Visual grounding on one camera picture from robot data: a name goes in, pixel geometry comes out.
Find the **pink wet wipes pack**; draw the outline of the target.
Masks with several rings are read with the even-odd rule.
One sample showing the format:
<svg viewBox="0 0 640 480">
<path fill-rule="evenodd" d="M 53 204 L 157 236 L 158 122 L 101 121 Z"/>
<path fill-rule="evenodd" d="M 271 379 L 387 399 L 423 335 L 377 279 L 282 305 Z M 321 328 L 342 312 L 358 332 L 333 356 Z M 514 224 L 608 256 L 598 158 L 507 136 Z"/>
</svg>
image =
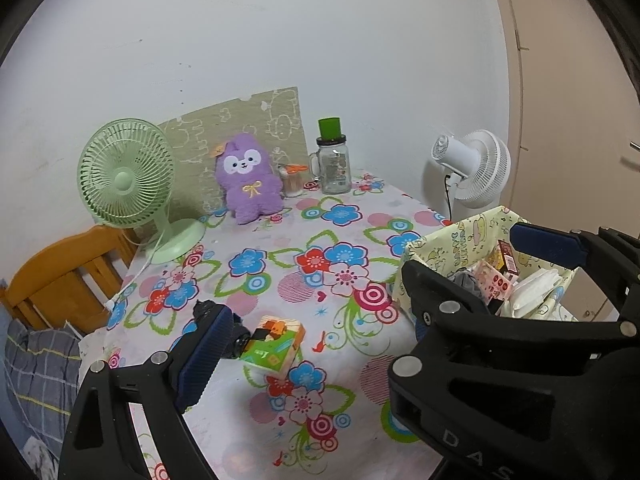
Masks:
<svg viewBox="0 0 640 480">
<path fill-rule="evenodd" d="M 477 261 L 472 266 L 472 274 L 485 304 L 489 304 L 492 300 L 508 300 L 512 295 L 512 283 L 485 260 Z"/>
</svg>

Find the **green orange tissue pack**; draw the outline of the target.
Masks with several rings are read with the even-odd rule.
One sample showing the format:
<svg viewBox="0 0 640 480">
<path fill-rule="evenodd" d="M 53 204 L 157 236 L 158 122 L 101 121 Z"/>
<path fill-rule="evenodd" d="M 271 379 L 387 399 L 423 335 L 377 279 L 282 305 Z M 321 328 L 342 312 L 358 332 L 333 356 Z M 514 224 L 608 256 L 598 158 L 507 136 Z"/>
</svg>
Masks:
<svg viewBox="0 0 640 480">
<path fill-rule="evenodd" d="M 239 360 L 267 375 L 285 378 L 306 334 L 305 327 L 294 318 L 263 316 Z"/>
</svg>

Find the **white folded tissues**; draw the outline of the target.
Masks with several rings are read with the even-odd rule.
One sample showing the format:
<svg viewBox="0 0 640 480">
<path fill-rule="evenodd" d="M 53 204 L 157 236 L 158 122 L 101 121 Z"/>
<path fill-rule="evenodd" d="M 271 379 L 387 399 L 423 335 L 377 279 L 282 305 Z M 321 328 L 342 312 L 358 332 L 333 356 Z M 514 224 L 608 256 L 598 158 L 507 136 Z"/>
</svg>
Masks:
<svg viewBox="0 0 640 480">
<path fill-rule="evenodd" d="M 498 315 L 533 321 L 574 321 L 574 316 L 561 304 L 573 275 L 560 273 L 558 269 L 538 269 L 513 287 Z"/>
</svg>

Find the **grey plaid bedding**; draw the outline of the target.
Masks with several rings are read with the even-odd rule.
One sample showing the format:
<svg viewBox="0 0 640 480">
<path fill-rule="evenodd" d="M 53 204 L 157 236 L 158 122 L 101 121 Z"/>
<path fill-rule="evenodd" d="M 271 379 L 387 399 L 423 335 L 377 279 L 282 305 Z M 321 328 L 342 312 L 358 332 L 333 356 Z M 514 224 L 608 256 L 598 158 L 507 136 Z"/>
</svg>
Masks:
<svg viewBox="0 0 640 480">
<path fill-rule="evenodd" d="M 33 330 L 1 313 L 1 390 L 27 433 L 54 460 L 77 398 L 79 341 L 68 324 Z"/>
</svg>

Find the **red snack packet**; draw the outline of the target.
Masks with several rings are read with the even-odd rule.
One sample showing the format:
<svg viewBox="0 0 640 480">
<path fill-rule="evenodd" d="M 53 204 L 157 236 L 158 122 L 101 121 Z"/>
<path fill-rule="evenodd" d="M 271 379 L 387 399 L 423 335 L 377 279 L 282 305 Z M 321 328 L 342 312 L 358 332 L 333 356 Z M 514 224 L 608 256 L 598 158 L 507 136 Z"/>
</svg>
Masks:
<svg viewBox="0 0 640 480">
<path fill-rule="evenodd" d="M 506 240 L 498 240 L 498 270 L 502 274 L 520 274 L 518 264 L 514 255 L 514 250 Z"/>
</svg>

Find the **yellow cartoon storage box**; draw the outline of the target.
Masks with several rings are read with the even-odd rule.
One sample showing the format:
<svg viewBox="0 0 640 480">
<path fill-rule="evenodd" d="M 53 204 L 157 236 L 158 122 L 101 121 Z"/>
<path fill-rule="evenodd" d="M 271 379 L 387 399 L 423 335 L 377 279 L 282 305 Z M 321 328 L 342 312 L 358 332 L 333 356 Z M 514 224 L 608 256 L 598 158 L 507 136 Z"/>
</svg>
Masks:
<svg viewBox="0 0 640 480">
<path fill-rule="evenodd" d="M 487 261 L 500 240 L 510 242 L 510 229 L 523 220 L 519 214 L 503 206 L 489 209 L 408 243 L 400 262 L 416 260 L 449 278 L 454 272 L 472 268 L 480 260 Z M 513 255 L 518 269 L 517 283 L 533 281 L 544 271 L 553 275 L 554 282 L 536 304 L 531 302 L 517 306 L 510 300 L 506 315 L 510 318 L 574 322 L 576 318 L 562 306 L 561 300 L 572 284 L 575 272 L 518 249 L 514 249 Z"/>
</svg>

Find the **beige door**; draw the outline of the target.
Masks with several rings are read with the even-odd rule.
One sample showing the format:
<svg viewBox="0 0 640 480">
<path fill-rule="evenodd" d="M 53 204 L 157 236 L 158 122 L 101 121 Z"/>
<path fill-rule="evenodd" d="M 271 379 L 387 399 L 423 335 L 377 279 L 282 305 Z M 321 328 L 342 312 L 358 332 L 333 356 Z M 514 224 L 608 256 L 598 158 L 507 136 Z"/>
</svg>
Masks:
<svg viewBox="0 0 640 480">
<path fill-rule="evenodd" d="M 503 203 L 563 231 L 639 234 L 639 101 L 593 0 L 497 0 L 512 174 Z"/>
</svg>

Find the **white standing fan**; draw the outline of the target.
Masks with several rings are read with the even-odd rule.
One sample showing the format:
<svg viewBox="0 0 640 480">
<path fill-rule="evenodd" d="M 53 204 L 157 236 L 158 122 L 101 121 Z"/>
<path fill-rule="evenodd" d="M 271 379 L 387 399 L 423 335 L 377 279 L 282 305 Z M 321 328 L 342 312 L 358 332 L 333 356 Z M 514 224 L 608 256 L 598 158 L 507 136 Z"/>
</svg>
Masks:
<svg viewBox="0 0 640 480">
<path fill-rule="evenodd" d="M 498 200 L 511 172 L 508 147 L 485 129 L 461 139 L 441 134 L 432 146 L 432 159 L 446 169 L 444 188 L 450 220 L 454 220 L 455 203 L 477 210 Z"/>
</svg>

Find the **wooden bed headboard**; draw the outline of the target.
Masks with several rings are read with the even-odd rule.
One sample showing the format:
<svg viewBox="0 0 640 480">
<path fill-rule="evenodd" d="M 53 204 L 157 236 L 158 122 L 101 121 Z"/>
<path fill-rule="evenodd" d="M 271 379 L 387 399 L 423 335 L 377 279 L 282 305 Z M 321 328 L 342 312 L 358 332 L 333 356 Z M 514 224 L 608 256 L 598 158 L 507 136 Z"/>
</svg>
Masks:
<svg viewBox="0 0 640 480">
<path fill-rule="evenodd" d="M 88 334 L 104 327 L 110 314 L 86 283 L 87 273 L 106 298 L 112 298 L 124 279 L 114 262 L 127 266 L 138 244 L 133 230 L 93 226 L 43 248 L 1 289 L 1 304 L 11 318 L 33 330 L 73 325 Z"/>
</svg>

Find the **floral tablecloth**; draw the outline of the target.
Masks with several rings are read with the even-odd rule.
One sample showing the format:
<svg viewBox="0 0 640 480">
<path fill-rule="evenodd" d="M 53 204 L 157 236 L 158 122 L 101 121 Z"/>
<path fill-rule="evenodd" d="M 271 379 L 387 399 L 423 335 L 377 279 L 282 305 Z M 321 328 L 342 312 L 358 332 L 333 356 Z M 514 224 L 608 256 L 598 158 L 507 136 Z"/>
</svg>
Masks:
<svg viewBox="0 0 640 480">
<path fill-rule="evenodd" d="M 372 174 L 336 197 L 309 183 L 246 226 L 217 210 L 187 255 L 159 266 L 137 255 L 81 356 L 139 364 L 192 328 L 200 300 L 229 307 L 249 330 L 265 315 L 294 318 L 306 334 L 285 378 L 223 360 L 186 412 L 215 474 L 425 479 L 438 454 L 390 411 L 387 367 L 416 342 L 390 288 L 406 245 L 447 222 Z"/>
</svg>

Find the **green desk fan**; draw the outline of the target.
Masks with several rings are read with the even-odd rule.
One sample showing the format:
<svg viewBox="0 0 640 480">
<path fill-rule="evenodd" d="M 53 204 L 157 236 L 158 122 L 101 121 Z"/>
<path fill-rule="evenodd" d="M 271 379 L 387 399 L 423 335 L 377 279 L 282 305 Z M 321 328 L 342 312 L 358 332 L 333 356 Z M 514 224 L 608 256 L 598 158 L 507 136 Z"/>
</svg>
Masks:
<svg viewBox="0 0 640 480">
<path fill-rule="evenodd" d="M 175 176 L 174 153 L 163 131 L 140 118 L 99 128 L 77 166 L 78 191 L 93 218 L 123 230 L 154 224 L 153 264 L 185 256 L 205 234 L 198 219 L 169 219 Z"/>
</svg>

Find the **glass mason jar mug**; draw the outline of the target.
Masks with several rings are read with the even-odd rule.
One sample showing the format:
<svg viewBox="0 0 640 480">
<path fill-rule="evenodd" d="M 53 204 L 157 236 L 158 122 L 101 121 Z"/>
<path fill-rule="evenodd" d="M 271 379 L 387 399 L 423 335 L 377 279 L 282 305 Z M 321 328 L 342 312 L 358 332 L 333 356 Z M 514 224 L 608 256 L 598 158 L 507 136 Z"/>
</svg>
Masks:
<svg viewBox="0 0 640 480">
<path fill-rule="evenodd" d="M 328 195 L 348 193 L 352 189 L 346 136 L 341 119 L 327 117 L 318 120 L 317 149 L 309 155 L 311 174 Z"/>
</svg>

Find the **cotton swab container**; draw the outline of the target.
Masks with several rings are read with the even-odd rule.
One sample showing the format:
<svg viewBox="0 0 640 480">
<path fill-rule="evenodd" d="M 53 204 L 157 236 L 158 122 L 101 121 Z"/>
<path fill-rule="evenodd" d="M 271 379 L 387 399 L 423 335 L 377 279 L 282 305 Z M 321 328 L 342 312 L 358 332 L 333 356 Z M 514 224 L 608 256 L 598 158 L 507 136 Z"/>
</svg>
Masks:
<svg viewBox="0 0 640 480">
<path fill-rule="evenodd" d="M 282 193 L 286 197 L 299 196 L 304 192 L 306 165 L 284 164 L 278 166 L 278 173 L 282 181 Z"/>
</svg>

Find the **purple plush toy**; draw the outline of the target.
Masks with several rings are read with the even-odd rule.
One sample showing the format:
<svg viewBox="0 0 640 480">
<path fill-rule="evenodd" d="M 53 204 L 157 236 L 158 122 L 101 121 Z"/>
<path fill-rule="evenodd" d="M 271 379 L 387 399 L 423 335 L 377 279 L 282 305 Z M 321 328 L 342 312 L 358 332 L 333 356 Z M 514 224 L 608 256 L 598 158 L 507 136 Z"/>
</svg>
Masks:
<svg viewBox="0 0 640 480">
<path fill-rule="evenodd" d="M 278 214 L 284 207 L 281 178 L 254 134 L 240 132 L 218 148 L 215 177 L 239 226 Z"/>
</svg>

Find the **green cartoon wall mat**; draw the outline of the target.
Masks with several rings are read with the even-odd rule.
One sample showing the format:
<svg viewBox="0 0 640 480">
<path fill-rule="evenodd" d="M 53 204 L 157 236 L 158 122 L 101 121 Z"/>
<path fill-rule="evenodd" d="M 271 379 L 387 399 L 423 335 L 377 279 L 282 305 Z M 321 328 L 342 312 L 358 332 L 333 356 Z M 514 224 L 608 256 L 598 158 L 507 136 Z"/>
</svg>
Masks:
<svg viewBox="0 0 640 480">
<path fill-rule="evenodd" d="M 215 180 L 214 148 L 240 132 L 252 134 L 267 149 L 270 162 L 304 164 L 307 143 L 295 87 L 256 93 L 201 108 L 160 124 L 174 151 L 172 220 L 198 218 L 224 206 Z"/>
</svg>

